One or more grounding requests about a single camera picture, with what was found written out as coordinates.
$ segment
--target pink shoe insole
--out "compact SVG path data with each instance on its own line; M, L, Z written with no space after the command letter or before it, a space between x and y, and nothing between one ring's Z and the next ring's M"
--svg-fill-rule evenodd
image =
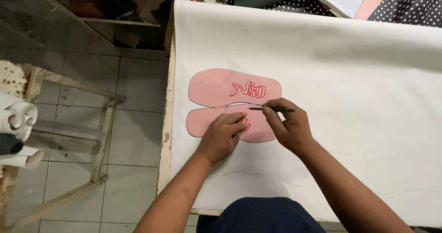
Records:
M193 110L187 115L187 131L194 137L202 137L210 123L223 113L247 112L247 117L241 123L247 124L248 128L240 139L248 142L265 142L275 139L272 129L267 123L262 111L253 111L248 108L249 104L238 104L216 108L202 108Z
M281 97L281 85L274 79L229 69L209 69L193 76L189 98L205 106L226 106L237 102L263 104Z

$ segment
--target hand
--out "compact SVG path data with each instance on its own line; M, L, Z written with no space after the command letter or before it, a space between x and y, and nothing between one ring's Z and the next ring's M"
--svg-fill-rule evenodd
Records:
M278 114L271 107L284 107L295 109L296 111L281 112L285 118L285 121L281 121ZM306 148L316 142L310 132L306 111L291 101L284 98L270 100L262 105L262 113L266 116L267 122L279 143L294 154L302 153L302 151L305 151Z
M207 158L212 166L228 157L235 149L246 124L239 121L247 116L245 112L224 113L209 126L195 153Z

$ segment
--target wooden stool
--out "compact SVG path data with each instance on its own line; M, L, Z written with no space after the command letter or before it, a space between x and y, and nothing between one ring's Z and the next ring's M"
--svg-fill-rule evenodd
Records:
M113 115L115 112L115 106L121 104L126 100L126 97L118 95L113 92L103 90L102 88L96 87L88 83L82 83L75 81L71 78L64 77L62 75L49 72L43 68L35 67L29 64L22 65L22 69L25 76L29 80L27 89L25 91L24 99L28 100L30 103L36 104L38 96L41 91L41 84L43 80L63 84L72 88L76 88L85 92L90 92L93 94L105 96L109 98L108 108L106 110L106 116L104 119L103 128L101 131L100 140L93 140L87 138L73 137L62 134L55 134L49 132L42 132L33 130L32 135L37 137L49 138L59 141L67 141L91 146L97 146L98 151L95 156L94 167L91 172L91 179L89 182L81 185L71 191L68 191L56 198L53 198L47 202L42 203L33 213L27 215L26 217L17 220L12 225L6 225L6 218L8 215L8 203L11 201L14 185L17 175L19 173L19 168L14 166L4 166L3 167L3 177L0 180L0 231L9 232L14 228L20 228L24 225L39 219L44 214L52 211L59 205L65 204L87 191L101 185L108 180L107 175L100 176L101 168L103 166L103 158L105 156L105 151L109 144L110 132L112 127Z

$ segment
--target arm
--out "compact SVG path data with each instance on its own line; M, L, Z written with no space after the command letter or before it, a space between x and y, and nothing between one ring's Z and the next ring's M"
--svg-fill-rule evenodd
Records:
M238 123L246 115L243 112L222 114L211 123L196 151L152 202L134 233L184 231L207 173L233 152L247 128Z
M296 112L283 112L283 122L269 107L294 108ZM304 110L281 98L267 102L262 112L278 141L306 165L349 232L413 232L376 194L313 139Z

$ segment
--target white rolled paper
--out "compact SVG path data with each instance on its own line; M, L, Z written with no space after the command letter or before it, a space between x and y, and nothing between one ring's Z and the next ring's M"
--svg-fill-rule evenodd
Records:
M0 92L0 133L14 134L26 141L37 120L37 107L13 95Z
M33 147L23 146L16 154L5 154L0 156L0 164L20 168L33 168L43 158L43 151Z

